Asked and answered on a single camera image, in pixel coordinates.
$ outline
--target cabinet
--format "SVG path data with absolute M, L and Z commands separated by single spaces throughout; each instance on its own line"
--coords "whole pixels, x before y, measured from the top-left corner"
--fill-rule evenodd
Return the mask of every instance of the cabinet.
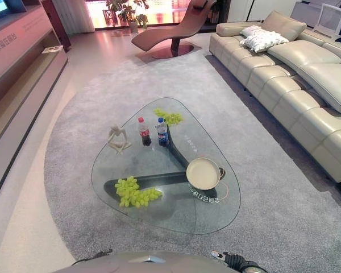
M 56 8 L 53 4 L 52 0 L 44 0 L 42 2 L 42 5 L 45 9 L 45 12 L 48 15 L 49 20 L 51 21 L 51 24 L 56 31 L 58 40 L 61 42 L 61 44 L 64 47 L 64 50 L 67 51 L 70 47 L 70 41 L 68 38 L 68 35 L 66 31 L 64 30 L 64 27 L 62 25 L 61 19 L 58 16 L 58 13 L 56 11 Z
M 42 54 L 60 43 L 37 3 L 0 19 L 0 189 L 68 60 L 63 50 Z

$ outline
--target glass coffee table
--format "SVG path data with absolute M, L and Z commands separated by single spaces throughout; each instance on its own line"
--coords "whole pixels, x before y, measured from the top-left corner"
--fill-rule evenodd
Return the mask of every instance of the glass coffee table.
M 161 147 L 157 140 L 157 116 L 161 108 L 180 113 L 183 121 L 169 126 L 170 145 Z M 152 143 L 142 144 L 138 118 L 149 126 Z M 220 149 L 192 113 L 178 100 L 161 98 L 140 109 L 124 125 L 131 146 L 117 154 L 105 145 L 92 168 L 92 184 L 98 197 L 131 218 L 147 221 L 161 228 L 190 234 L 207 234 L 224 228 L 236 217 L 240 208 L 240 188 L 236 176 Z M 221 179 L 210 190 L 193 187 L 186 178 L 192 160 L 204 157 L 220 167 Z M 120 207 L 116 194 L 118 179 L 134 176 L 140 190 L 155 187 L 163 195 L 147 207 Z

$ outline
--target white chair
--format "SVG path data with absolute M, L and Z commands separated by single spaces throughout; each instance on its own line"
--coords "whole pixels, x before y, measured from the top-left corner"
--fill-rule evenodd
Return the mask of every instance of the white chair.
M 341 9 L 339 7 L 322 4 L 321 13 L 313 31 L 326 35 L 336 41 L 341 38 Z

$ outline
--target curtain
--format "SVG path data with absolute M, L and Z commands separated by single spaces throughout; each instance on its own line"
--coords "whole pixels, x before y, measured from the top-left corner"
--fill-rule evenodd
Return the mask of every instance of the curtain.
M 94 32 L 85 0 L 53 0 L 67 34 Z

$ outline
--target bowl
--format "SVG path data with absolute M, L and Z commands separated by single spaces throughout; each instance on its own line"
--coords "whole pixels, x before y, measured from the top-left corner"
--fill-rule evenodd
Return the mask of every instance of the bowl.
M 187 166 L 188 182 L 197 189 L 208 190 L 217 186 L 220 181 L 218 165 L 208 158 L 196 158 Z

